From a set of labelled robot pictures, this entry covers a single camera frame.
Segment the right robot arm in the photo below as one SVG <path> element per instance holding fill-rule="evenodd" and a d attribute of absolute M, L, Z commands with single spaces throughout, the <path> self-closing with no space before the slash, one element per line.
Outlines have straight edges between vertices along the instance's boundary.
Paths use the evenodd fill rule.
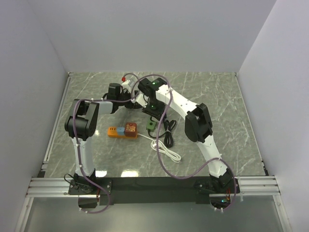
<path fill-rule="evenodd" d="M 226 192 L 227 189 L 237 190 L 233 171 L 222 159 L 215 144 L 212 121 L 206 104 L 190 101 L 175 91 L 167 78 L 162 75 L 156 77 L 157 79 L 150 81 L 144 76 L 135 83 L 140 91 L 135 99 L 147 97 L 147 104 L 143 108 L 151 116 L 158 112 L 156 118 L 160 124 L 169 108 L 178 113 L 184 119 L 186 137 L 198 146 L 206 161 L 204 165 L 209 169 L 213 190 L 218 193 Z"/>

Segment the orange power strip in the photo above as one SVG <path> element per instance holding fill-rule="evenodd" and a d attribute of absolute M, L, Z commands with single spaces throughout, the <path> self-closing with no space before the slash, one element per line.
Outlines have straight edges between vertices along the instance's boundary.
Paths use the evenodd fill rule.
<path fill-rule="evenodd" d="M 117 127 L 109 127 L 107 129 L 107 135 L 111 138 L 124 138 L 124 139 L 136 139 L 137 136 L 135 138 L 130 138 L 130 137 L 126 137 L 126 136 L 119 136 L 116 132 L 116 128 Z"/>

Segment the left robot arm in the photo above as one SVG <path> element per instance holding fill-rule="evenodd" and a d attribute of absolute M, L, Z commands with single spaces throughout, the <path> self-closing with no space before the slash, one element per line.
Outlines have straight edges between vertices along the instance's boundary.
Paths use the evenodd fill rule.
<path fill-rule="evenodd" d="M 98 187 L 96 170 L 92 156 L 92 136 L 95 134 L 98 116 L 113 114 L 120 106 L 139 109 L 131 97 L 136 97 L 138 90 L 130 90 L 121 84 L 109 84 L 108 92 L 101 99 L 74 99 L 64 128 L 69 134 L 75 151 L 76 169 L 73 186 L 85 194 L 93 193 Z"/>

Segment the blue charger plug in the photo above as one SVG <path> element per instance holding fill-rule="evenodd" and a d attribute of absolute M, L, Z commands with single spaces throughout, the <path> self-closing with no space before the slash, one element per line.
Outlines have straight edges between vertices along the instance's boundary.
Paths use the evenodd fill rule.
<path fill-rule="evenodd" d="M 119 136 L 125 136 L 125 128 L 124 127 L 117 127 L 116 132 Z"/>

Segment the green power strip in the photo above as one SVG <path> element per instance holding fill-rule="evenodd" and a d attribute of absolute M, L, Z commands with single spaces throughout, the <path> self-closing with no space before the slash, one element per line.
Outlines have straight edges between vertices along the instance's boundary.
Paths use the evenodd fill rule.
<path fill-rule="evenodd" d="M 154 131 L 156 129 L 156 125 L 157 125 L 157 122 L 150 118 L 146 124 L 146 130 Z"/>

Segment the red koi cube adapter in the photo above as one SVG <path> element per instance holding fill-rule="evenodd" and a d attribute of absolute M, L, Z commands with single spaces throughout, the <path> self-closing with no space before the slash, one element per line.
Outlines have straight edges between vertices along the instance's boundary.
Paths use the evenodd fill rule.
<path fill-rule="evenodd" d="M 137 136 L 137 124 L 134 122 L 127 122 L 125 124 L 124 134 L 126 137 L 135 138 Z"/>

